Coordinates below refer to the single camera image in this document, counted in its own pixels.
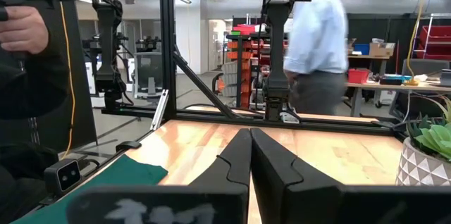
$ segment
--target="cardboard box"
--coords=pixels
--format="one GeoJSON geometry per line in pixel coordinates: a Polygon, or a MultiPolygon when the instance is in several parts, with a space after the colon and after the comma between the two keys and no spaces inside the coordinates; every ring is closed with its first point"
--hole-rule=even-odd
{"type": "Polygon", "coordinates": [[[370,56],[393,56],[395,43],[369,44],[370,56]]]}

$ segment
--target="black jacket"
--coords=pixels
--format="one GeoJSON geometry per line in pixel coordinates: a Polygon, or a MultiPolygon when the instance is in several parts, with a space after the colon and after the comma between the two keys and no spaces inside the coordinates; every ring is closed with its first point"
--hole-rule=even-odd
{"type": "MultiPolygon", "coordinates": [[[[25,71],[14,54],[0,48],[0,119],[42,116],[68,96],[67,58],[55,36],[50,30],[47,48],[27,56],[25,71]]],[[[57,161],[56,153],[33,143],[1,146],[0,224],[25,215],[45,198],[43,170],[57,161]]]]}
{"type": "Polygon", "coordinates": [[[67,58],[61,55],[64,47],[54,37],[50,30],[47,48],[27,56],[25,71],[13,53],[0,48],[0,119],[42,116],[67,97],[67,58]]]}

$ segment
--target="green towel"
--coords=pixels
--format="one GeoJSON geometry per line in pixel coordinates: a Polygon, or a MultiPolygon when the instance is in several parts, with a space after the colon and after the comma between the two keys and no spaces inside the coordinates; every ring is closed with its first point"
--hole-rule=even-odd
{"type": "Polygon", "coordinates": [[[66,220],[68,203],[86,189],[98,185],[157,185],[167,174],[168,171],[160,166],[141,164],[124,155],[104,172],[98,174],[86,185],[70,193],[64,199],[51,206],[44,207],[34,214],[25,216],[15,221],[14,224],[66,224],[68,222],[66,220]]]}

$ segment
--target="office chair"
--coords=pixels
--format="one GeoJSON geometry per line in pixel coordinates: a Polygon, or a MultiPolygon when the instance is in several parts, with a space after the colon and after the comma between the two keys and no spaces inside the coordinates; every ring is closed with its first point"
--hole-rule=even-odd
{"type": "MultiPolygon", "coordinates": [[[[442,69],[450,69],[449,61],[439,61],[433,59],[421,59],[421,58],[413,58],[410,60],[410,68],[414,71],[415,75],[423,75],[423,74],[439,74],[442,69]]],[[[402,74],[412,76],[410,70],[407,67],[407,59],[404,60],[404,64],[402,67],[402,74]]],[[[422,92],[422,95],[436,95],[436,93],[427,93],[422,92]]],[[[390,106],[389,114],[396,117],[399,120],[403,120],[407,109],[409,108],[409,96],[406,93],[396,93],[395,98],[393,99],[392,105],[390,106]]],[[[432,98],[436,101],[443,102],[439,97],[432,98]]],[[[432,101],[421,99],[421,98],[412,98],[410,99],[410,110],[408,119],[416,119],[419,115],[428,115],[429,117],[441,117],[443,112],[440,108],[433,103],[432,101]]]]}

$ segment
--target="desk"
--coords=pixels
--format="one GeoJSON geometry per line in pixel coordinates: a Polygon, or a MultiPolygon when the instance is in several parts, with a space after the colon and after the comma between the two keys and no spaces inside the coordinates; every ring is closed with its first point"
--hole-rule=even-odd
{"type": "Polygon", "coordinates": [[[420,82],[418,86],[407,86],[407,85],[380,85],[378,83],[364,83],[364,84],[356,84],[356,83],[347,83],[348,87],[355,87],[354,96],[352,97],[352,107],[351,107],[351,116],[359,117],[360,116],[360,108],[362,107],[362,90],[363,89],[371,89],[371,90],[395,90],[398,92],[437,92],[437,93],[448,93],[451,92],[450,87],[435,87],[426,82],[420,82]]]}
{"type": "MultiPolygon", "coordinates": [[[[187,185],[221,153],[240,125],[170,120],[126,154],[140,163],[164,167],[161,185],[187,185]]],[[[393,137],[261,128],[310,165],[348,185],[394,185],[402,143],[393,137]]],[[[249,224],[260,224],[251,183],[249,224]]]]}
{"type": "MultiPolygon", "coordinates": [[[[385,75],[385,70],[387,68],[387,61],[391,58],[391,56],[370,56],[370,55],[348,55],[348,59],[351,58],[361,58],[361,59],[371,59],[371,63],[373,63],[373,60],[380,60],[381,66],[379,68],[379,75],[385,75]]],[[[378,101],[381,97],[381,90],[377,89],[376,93],[374,94],[374,100],[378,101]]]]}

